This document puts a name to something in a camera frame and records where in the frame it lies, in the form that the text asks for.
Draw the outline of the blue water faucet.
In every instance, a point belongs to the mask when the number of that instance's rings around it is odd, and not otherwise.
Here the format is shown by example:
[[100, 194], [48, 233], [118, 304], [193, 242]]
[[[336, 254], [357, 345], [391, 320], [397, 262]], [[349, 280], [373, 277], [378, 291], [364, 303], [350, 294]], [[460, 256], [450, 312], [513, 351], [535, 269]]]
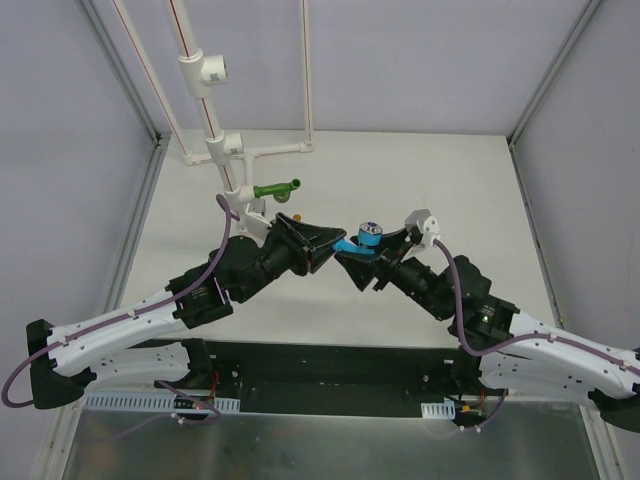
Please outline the blue water faucet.
[[383, 234], [382, 227], [373, 221], [363, 222], [354, 240], [341, 239], [333, 246], [335, 253], [352, 253], [373, 255], [380, 244]]

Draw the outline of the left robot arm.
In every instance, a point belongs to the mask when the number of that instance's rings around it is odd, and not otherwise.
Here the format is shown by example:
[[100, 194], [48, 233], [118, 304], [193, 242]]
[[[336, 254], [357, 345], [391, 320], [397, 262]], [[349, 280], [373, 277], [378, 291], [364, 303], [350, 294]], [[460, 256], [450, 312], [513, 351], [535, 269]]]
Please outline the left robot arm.
[[32, 405], [39, 410], [81, 398], [98, 374], [93, 365], [161, 335], [212, 323], [233, 312], [286, 272], [315, 273], [345, 230], [320, 227], [279, 213], [263, 243], [225, 233], [208, 260], [127, 307], [73, 324], [44, 319], [27, 325]]

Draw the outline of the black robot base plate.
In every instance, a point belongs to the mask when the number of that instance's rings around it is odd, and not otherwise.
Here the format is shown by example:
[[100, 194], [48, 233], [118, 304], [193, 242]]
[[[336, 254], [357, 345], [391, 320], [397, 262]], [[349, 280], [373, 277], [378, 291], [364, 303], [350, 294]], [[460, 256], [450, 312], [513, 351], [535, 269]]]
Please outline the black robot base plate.
[[181, 391], [237, 399], [243, 413], [417, 418], [424, 403], [498, 395], [456, 348], [188, 340]]

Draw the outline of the white PVC pipe stand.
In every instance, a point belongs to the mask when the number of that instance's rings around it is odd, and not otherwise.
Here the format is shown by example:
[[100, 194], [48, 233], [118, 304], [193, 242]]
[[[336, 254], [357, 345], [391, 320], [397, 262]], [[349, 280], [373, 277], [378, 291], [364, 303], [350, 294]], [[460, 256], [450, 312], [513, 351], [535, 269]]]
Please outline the white PVC pipe stand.
[[244, 146], [240, 133], [225, 132], [219, 121], [213, 99], [213, 87], [228, 81], [228, 69], [224, 57], [204, 54], [196, 39], [187, 7], [183, 1], [167, 1], [165, 3], [169, 24], [177, 46], [177, 61], [182, 78], [201, 117], [204, 142], [207, 148], [205, 154], [196, 154], [190, 149], [125, 3], [114, 1], [112, 5], [149, 80], [171, 133], [178, 142], [184, 162], [188, 165], [212, 163], [217, 167], [223, 187], [222, 193], [229, 202], [232, 213], [237, 216], [237, 231], [239, 232], [241, 207], [255, 198], [253, 187], [259, 186], [255, 183], [255, 160], [268, 156], [311, 153], [315, 149], [308, 3], [306, 1], [299, 3], [304, 139], [289, 144], [253, 148]]

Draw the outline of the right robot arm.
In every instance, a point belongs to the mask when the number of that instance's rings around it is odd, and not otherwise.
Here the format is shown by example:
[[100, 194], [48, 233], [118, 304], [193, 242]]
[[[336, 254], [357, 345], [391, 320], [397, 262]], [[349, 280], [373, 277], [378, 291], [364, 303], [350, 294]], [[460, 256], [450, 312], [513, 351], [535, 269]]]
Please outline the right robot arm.
[[450, 321], [463, 361], [450, 369], [457, 392], [484, 386], [562, 399], [638, 432], [638, 351], [572, 334], [493, 296], [491, 280], [427, 230], [383, 234], [366, 222], [333, 250], [359, 290], [392, 285], [436, 320]]

